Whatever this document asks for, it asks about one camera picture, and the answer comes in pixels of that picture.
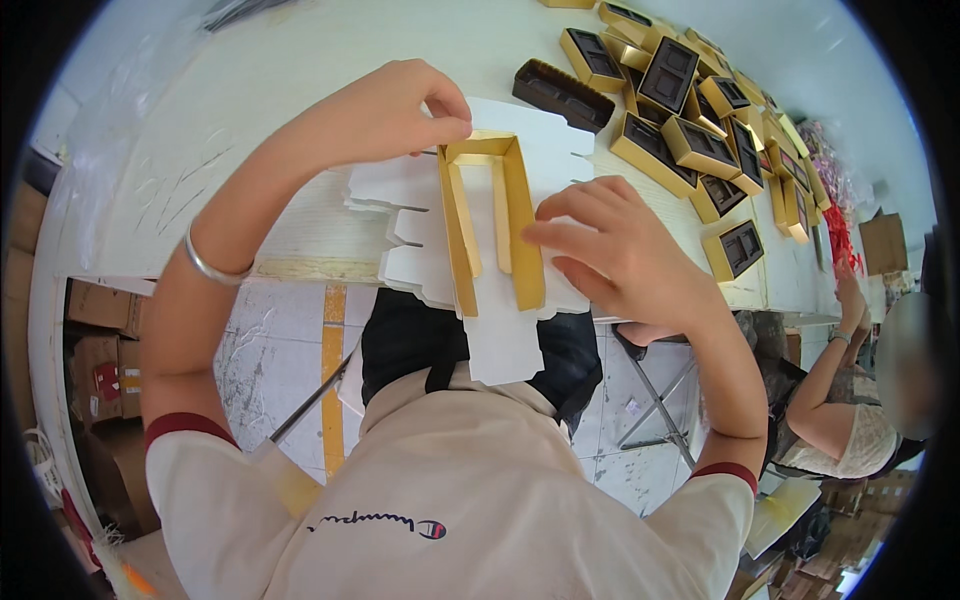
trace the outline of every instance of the champion logo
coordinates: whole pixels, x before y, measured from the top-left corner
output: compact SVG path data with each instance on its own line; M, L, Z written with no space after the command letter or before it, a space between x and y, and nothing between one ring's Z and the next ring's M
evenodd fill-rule
M414 522L412 518L401 515L392 515L390 513L360 515L356 511L353 511L352 516L325 516L320 519L320 522L316 527L307 525L307 529L310 531L310 533L313 533L317 531L317 528L321 523L327 521L352 524L368 520L389 520L400 523L402 525L406 525L410 529L410 533L418 533L422 538L427 538L428 540L439 540L446 535L446 527L439 521L427 519Z

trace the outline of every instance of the white table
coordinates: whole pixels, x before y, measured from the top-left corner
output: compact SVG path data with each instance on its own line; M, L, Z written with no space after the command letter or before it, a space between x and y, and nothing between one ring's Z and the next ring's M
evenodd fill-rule
M170 82L147 118L97 237L89 271L77 240L90 220L83 197L48 211L36 250L30 314L30 358L38 418L58 454L67 488L92 515L69 435L62 374L62 308L69 276L114 277L135 291L151 289L193 216L267 135L302 110L388 60L424 58L468 96L523 104L511 95L514 74L530 58L572 72L560 47L563 28L605 28L595 11L547 9L533 0L484 2L306 2L261 14L213 36ZM619 117L623 103L616 96ZM384 95L383 102L390 102ZM817 268L812 242L784 239L773 222L769 192L704 226L687 200L609 151L613 127L596 138L597 176L622 175L656 211L677 243L705 271L701 240L753 218L764 257L722 284L728 304L836 321L832 276ZM257 276L376 283L386 215L343 206L347 171L323 173L294 198L256 260ZM54 196L64 186L63 173ZM859 237L854 233L854 244ZM882 283L866 283L875 318ZM88 523L99 531L99 523Z

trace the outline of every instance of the yellow floor line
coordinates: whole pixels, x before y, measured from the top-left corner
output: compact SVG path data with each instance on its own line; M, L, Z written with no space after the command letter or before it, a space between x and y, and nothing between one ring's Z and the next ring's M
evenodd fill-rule
M340 363L344 353L344 310L347 305L347 286L327 285L324 297L324 336L321 352L322 381L326 381ZM324 468L326 481L344 463L344 411L336 390L326 393L320 402L321 423L324 427Z

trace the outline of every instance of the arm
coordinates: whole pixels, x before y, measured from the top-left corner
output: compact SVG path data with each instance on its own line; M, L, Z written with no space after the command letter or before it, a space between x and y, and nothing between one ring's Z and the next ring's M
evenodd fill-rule
M596 231L550 222L564 215ZM767 403L750 346L716 282L677 246L634 188L621 177L571 185L540 204L524 237L563 252L554 265L607 312L687 336L711 426L697 469L731 462L759 476Z
M848 346L844 340L834 339L827 345L787 407L786 422L805 442L839 461L850 441L856 407L850 404L827 404L827 394L837 369L847 366L846 361L852 365L856 360L856 352L869 330L863 334L856 332L860 330L862 321L870 317L866 311L867 302L846 260L841 259L838 263L837 274L837 299L843 310L838 328L853 335L853 343Z
M384 95L391 102L384 103ZM434 118L420 112L426 103ZM457 86L422 60L387 63L308 108L267 138L197 215L197 254L243 273L295 193L324 169L415 153L467 137L470 112ZM203 276L183 244L156 286L143 335L144 426L194 413L229 431L213 377L236 288Z

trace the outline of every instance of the maroon sleeve cuff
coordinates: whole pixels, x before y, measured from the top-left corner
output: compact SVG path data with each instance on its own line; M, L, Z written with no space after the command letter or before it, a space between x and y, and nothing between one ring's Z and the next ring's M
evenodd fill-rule
M174 431L199 431L211 436L216 436L221 440L226 440L235 445L238 450L240 449L240 446L237 445L233 436L231 436L229 432L224 431L223 427L203 415L194 413L169 413L150 423L150 426L147 427L147 431L144 434L147 449L150 449L150 444L152 444L156 438Z
M690 479L703 475L712 475L714 473L728 473L739 477L747 482L747 485L750 486L750 489L754 495L756 495L756 476L748 468L738 463L713 463L690 475Z

